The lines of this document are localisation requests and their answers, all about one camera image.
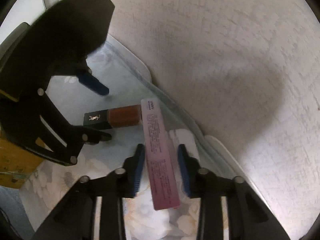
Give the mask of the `brown cardboard box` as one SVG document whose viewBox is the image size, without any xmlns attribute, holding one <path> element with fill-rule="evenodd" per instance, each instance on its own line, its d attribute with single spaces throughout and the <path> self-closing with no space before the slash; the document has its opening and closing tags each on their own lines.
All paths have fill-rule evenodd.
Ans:
<svg viewBox="0 0 320 240">
<path fill-rule="evenodd" d="M 20 189 L 44 159 L 10 142 L 2 129 L 0 141 L 0 185 Z"/>
</svg>

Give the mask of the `grey cartoon blanket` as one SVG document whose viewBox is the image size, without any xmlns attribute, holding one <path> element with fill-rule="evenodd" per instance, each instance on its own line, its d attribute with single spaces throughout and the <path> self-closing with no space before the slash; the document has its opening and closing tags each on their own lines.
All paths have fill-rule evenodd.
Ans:
<svg viewBox="0 0 320 240">
<path fill-rule="evenodd" d="M 31 239 L 34 230 L 29 222 L 18 189 L 1 186 L 1 209 L 22 239 Z"/>
</svg>

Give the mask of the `pink long cosmetic box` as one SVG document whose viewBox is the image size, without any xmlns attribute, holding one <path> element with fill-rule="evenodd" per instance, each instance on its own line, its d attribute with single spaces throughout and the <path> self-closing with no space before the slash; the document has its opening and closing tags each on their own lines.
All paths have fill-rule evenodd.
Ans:
<svg viewBox="0 0 320 240">
<path fill-rule="evenodd" d="M 141 111 L 153 207 L 156 211 L 177 208 L 180 199 L 159 101 L 143 99 Z"/>
</svg>

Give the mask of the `white plastic case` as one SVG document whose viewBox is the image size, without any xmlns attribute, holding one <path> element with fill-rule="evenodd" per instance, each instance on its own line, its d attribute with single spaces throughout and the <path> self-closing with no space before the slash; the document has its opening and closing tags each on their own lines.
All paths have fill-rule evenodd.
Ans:
<svg viewBox="0 0 320 240">
<path fill-rule="evenodd" d="M 184 144 L 189 155 L 200 161 L 199 152 L 196 146 L 194 135 L 187 129 L 175 129 L 169 131 L 169 137 L 172 141 L 175 152 L 180 144 Z"/>
</svg>

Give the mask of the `light blue floral cloth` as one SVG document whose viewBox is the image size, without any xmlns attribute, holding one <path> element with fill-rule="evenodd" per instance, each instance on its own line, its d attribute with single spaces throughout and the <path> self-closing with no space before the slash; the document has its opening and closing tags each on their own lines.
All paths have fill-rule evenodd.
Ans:
<svg viewBox="0 0 320 240">
<path fill-rule="evenodd" d="M 87 112 L 137 105 L 142 101 L 133 98 L 136 90 L 131 86 L 138 81 L 121 69 L 121 63 L 115 56 L 103 52 L 103 47 L 90 55 L 87 63 L 94 75 L 110 88 L 108 96 L 94 94 L 73 77 L 58 76 L 50 81 L 49 98 L 73 124 L 81 124 Z M 165 129 L 171 156 L 176 158 L 177 153 L 169 137 L 170 130 Z M 77 179 L 83 175 L 92 179 L 107 175 L 134 153 L 137 144 L 144 142 L 141 125 L 117 128 L 111 134 L 112 140 L 108 142 L 85 145 L 75 166 L 65 167 L 50 161 L 38 166 L 20 189 L 20 197 L 33 229 L 40 227 Z M 198 200 L 181 195 L 178 209 L 154 210 L 148 174 L 144 172 L 137 197 L 124 200 L 126 234 L 129 239 L 194 239 L 199 208 Z"/>
</svg>

